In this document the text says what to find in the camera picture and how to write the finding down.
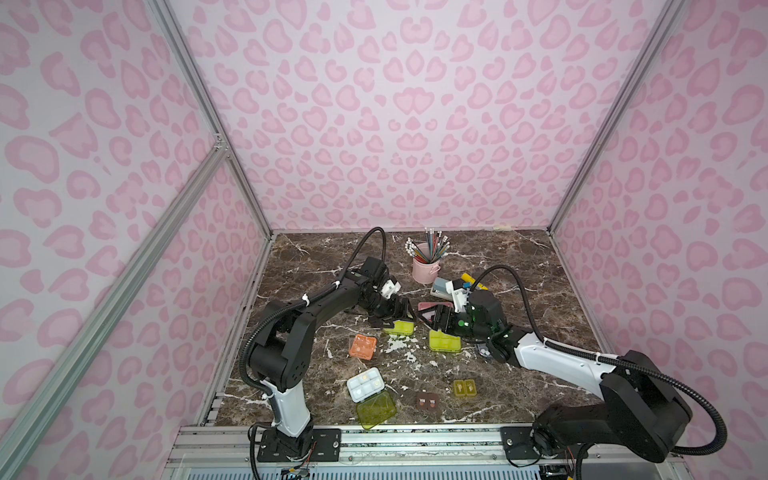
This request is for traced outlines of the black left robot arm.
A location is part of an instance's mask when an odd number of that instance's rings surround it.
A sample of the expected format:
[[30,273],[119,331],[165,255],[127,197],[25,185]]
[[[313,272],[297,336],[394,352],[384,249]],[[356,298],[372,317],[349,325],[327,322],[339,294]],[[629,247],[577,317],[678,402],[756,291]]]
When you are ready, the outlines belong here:
[[316,331],[337,314],[359,308],[375,328],[391,329],[411,316],[410,300],[381,259],[369,257],[321,291],[292,303],[273,301],[241,347],[241,380],[268,395],[273,428],[297,440],[312,432],[303,379],[309,369]]

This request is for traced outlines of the pink red rectangular pillbox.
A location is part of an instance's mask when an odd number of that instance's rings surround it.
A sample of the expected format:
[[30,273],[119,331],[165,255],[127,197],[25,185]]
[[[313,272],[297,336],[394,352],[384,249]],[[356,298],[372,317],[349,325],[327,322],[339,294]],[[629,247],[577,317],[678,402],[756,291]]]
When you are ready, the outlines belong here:
[[444,302],[419,302],[417,305],[417,311],[424,317],[434,314],[435,307],[438,305],[444,305]]

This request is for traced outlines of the small yellow pillbox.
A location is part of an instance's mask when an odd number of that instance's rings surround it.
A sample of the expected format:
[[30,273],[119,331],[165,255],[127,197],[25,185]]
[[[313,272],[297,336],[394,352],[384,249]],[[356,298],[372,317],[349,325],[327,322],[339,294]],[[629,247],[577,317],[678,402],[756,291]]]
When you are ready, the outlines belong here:
[[477,386],[474,379],[459,379],[452,383],[453,395],[457,398],[472,398],[477,396]]

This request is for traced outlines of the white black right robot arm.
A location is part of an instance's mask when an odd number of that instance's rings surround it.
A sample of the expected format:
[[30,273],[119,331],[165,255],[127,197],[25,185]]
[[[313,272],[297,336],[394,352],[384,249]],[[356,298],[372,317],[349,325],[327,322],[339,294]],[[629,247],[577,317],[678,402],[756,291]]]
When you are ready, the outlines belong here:
[[616,356],[601,362],[595,353],[542,341],[532,329],[509,323],[487,290],[472,292],[459,308],[437,304],[417,315],[434,331],[479,344],[496,361],[546,373],[598,397],[592,405],[552,405],[537,416],[529,443],[543,457],[583,444],[611,444],[660,463],[691,420],[690,407],[672,385],[645,375],[655,368],[647,356],[631,352],[619,367]]

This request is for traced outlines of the small dark red pillbox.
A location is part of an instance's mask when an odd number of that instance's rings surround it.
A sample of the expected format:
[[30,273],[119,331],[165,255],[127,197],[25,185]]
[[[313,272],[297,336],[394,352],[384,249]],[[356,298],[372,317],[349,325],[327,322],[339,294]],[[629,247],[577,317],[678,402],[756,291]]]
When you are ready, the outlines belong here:
[[440,407],[439,395],[431,392],[417,392],[415,406],[418,410],[436,411]]

